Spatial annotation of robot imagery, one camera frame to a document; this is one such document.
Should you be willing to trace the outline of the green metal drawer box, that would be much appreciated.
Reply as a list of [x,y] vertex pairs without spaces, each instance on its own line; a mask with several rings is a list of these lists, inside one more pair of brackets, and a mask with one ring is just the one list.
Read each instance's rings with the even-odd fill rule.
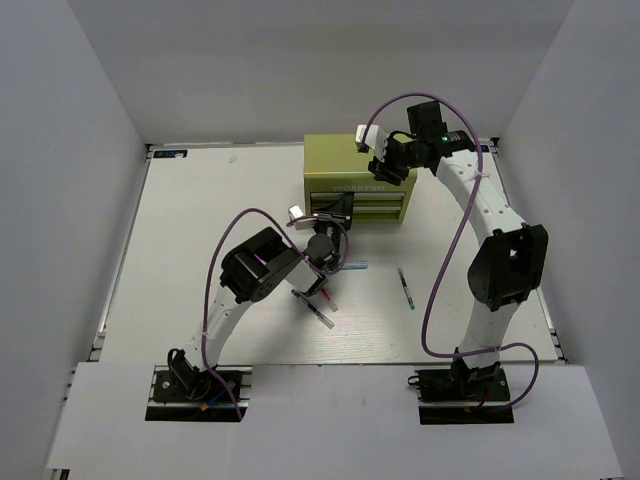
[[369,172],[370,153],[356,151],[349,134],[308,134],[304,137],[305,212],[324,210],[341,196],[353,195],[356,223],[400,224],[417,181],[415,171],[401,185],[377,181]]

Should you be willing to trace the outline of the silver light blue pen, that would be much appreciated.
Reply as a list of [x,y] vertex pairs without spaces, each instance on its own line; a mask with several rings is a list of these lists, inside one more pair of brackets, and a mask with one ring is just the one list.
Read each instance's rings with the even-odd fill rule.
[[343,270],[365,270],[367,268],[368,268],[367,261],[345,262],[342,267]]

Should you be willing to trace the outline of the dark blue clear pen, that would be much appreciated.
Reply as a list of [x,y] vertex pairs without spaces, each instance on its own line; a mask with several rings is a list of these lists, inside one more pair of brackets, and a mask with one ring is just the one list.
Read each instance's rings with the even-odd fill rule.
[[335,327],[334,322],[327,317],[321,310],[319,310],[313,303],[311,303],[302,293],[299,291],[292,289],[291,294],[297,298],[300,302],[302,302],[305,307],[310,310],[315,317],[329,330]]

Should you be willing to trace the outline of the green teal pen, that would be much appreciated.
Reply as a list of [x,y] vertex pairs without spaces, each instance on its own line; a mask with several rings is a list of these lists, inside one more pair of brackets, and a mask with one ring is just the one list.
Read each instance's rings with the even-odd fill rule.
[[397,273],[398,273],[398,276],[399,276],[399,279],[400,279],[400,282],[401,282],[401,285],[402,285],[402,289],[403,289],[403,292],[405,294],[407,303],[409,305],[409,308],[413,311],[413,310],[415,310],[415,304],[414,304],[414,301],[413,301],[413,298],[412,298],[408,283],[406,281],[404,272],[403,272],[403,270],[401,268],[397,268]]

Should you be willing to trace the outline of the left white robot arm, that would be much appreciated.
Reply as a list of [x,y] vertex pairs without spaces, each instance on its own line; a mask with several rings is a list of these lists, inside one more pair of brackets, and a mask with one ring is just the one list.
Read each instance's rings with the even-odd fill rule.
[[311,214],[289,210],[290,226],[310,228],[313,235],[299,249],[278,222],[230,249],[221,261],[219,286],[214,298],[211,281],[217,258],[210,261],[205,286],[202,326],[185,347],[167,355],[169,370],[177,375],[177,387],[188,398],[199,399],[211,387],[207,371],[218,364],[222,349],[245,312],[264,300],[282,282],[304,296],[322,290],[328,277],[339,273],[349,249],[348,230],[354,211],[354,195],[341,194],[324,209]]

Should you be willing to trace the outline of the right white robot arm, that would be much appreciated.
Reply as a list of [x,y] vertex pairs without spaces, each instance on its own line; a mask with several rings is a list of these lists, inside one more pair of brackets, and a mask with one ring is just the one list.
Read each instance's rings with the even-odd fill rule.
[[512,317],[541,283],[549,236],[508,205],[484,172],[477,135],[470,127],[449,129],[442,106],[425,97],[409,107],[405,141],[368,121],[358,126],[355,142],[359,151],[372,152],[368,169],[378,181],[399,185],[411,170],[429,170],[462,209],[461,224],[474,231],[479,250],[467,272],[474,305],[464,337],[449,356],[463,365],[451,374],[453,390],[472,399],[498,367]]

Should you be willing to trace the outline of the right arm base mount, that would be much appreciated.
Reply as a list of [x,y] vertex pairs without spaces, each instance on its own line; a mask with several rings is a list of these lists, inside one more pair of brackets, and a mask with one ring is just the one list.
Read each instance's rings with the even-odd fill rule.
[[492,379],[465,384],[452,369],[416,370],[407,379],[416,390],[421,425],[499,425],[514,422],[502,367]]

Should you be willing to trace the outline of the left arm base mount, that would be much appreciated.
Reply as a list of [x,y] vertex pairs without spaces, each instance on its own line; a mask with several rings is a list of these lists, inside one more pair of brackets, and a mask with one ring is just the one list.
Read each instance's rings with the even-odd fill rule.
[[[218,374],[227,383],[242,414],[249,406],[252,368],[219,367]],[[167,366],[156,366],[152,377],[146,421],[238,423],[234,404],[221,383],[205,373],[194,393],[189,393]]]

